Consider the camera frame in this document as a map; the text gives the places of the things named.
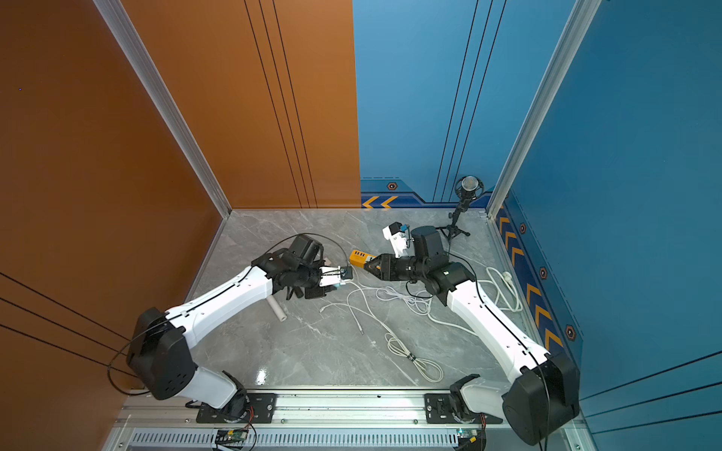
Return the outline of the aluminium front rail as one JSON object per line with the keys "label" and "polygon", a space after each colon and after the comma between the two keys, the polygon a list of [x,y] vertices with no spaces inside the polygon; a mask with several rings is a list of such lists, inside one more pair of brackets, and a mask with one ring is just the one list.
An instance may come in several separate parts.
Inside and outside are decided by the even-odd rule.
{"label": "aluminium front rail", "polygon": [[[467,424],[432,425],[426,422],[423,396],[427,393],[449,393],[432,389],[257,389],[250,393],[278,395],[276,411],[270,424],[253,425],[288,428],[460,428]],[[200,403],[184,398],[158,401],[151,396],[131,398],[121,408],[116,425],[139,427],[202,427],[213,425],[240,428],[243,424],[199,424],[196,421]],[[502,414],[490,407],[480,413],[498,418]],[[504,420],[501,426],[506,428]]]}

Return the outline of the white electric toothbrush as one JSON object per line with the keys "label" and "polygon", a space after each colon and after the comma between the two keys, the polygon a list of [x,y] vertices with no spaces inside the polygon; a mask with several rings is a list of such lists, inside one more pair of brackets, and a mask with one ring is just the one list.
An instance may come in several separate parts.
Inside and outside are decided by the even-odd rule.
{"label": "white electric toothbrush", "polygon": [[270,308],[272,309],[279,321],[285,321],[287,319],[288,316],[285,310],[281,307],[280,303],[273,295],[269,295],[266,298],[266,302],[269,304]]}

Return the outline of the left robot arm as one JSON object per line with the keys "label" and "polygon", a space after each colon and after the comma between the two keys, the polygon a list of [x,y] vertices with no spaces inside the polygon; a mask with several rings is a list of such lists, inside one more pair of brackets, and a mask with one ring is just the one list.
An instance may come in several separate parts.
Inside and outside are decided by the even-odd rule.
{"label": "left robot arm", "polygon": [[223,420],[244,419],[244,385],[229,372],[196,363],[192,349],[217,327],[280,291],[316,299],[353,278],[351,265],[330,266],[323,245],[309,234],[254,259],[240,274],[199,298],[162,312],[143,312],[129,343],[126,363],[156,400],[185,398],[211,408]]}

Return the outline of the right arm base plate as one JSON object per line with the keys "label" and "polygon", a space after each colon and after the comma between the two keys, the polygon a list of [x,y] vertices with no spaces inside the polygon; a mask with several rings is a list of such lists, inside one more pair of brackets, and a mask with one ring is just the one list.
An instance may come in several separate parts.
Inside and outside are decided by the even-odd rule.
{"label": "right arm base plate", "polygon": [[432,425],[487,424],[502,425],[504,420],[487,413],[463,413],[449,393],[427,393],[423,396],[426,422]]}

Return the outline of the green circuit board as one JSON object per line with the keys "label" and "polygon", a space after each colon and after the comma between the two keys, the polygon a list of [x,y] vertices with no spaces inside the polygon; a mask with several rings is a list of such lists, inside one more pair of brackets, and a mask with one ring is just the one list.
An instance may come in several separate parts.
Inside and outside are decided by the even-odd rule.
{"label": "green circuit board", "polygon": [[468,442],[471,439],[479,441],[484,436],[484,431],[481,428],[457,428],[456,435],[458,443]]}
{"label": "green circuit board", "polygon": [[248,440],[249,432],[243,428],[232,428],[231,430],[218,430],[214,438],[216,447],[243,447]]}

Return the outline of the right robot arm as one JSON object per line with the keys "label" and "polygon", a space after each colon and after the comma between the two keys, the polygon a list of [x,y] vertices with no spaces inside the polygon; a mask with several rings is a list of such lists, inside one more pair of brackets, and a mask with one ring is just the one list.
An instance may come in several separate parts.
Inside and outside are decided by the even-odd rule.
{"label": "right robot arm", "polygon": [[365,262],[383,281],[420,282],[460,317],[492,353],[507,383],[493,387],[477,374],[449,389],[450,409],[464,422],[481,415],[502,419],[527,445],[543,445],[580,413],[580,372],[564,353],[552,355],[525,334],[482,290],[470,263],[449,253],[431,225],[408,229],[395,222],[383,229],[390,254]]}

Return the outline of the right green circuit board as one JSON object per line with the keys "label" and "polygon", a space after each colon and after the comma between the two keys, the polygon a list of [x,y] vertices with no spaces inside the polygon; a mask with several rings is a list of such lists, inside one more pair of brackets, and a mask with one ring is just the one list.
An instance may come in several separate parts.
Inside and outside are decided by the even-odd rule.
{"label": "right green circuit board", "polygon": [[468,442],[471,439],[479,441],[484,436],[484,431],[481,428],[457,428],[456,435],[458,443]]}

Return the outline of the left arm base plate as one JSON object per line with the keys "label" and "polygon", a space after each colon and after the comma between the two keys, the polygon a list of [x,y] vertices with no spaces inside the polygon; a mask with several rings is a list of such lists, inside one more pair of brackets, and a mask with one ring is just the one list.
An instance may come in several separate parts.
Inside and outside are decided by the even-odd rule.
{"label": "left arm base plate", "polygon": [[270,424],[277,401],[278,395],[275,393],[250,393],[238,400],[231,400],[229,406],[220,410],[202,403],[196,421],[199,424]]}

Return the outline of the orange power strip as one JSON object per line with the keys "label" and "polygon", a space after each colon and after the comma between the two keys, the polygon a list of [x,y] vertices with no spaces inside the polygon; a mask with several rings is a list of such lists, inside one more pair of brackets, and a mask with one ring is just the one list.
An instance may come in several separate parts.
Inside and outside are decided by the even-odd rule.
{"label": "orange power strip", "polygon": [[349,256],[351,265],[361,269],[372,259],[374,259],[373,255],[359,250],[353,250]]}

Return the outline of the left green circuit board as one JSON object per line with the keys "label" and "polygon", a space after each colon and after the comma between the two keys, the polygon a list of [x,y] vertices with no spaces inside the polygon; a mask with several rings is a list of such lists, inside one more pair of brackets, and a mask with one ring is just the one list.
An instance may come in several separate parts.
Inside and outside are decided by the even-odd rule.
{"label": "left green circuit board", "polygon": [[243,428],[232,428],[231,430],[218,430],[214,438],[216,447],[243,447],[248,440],[249,432]]}

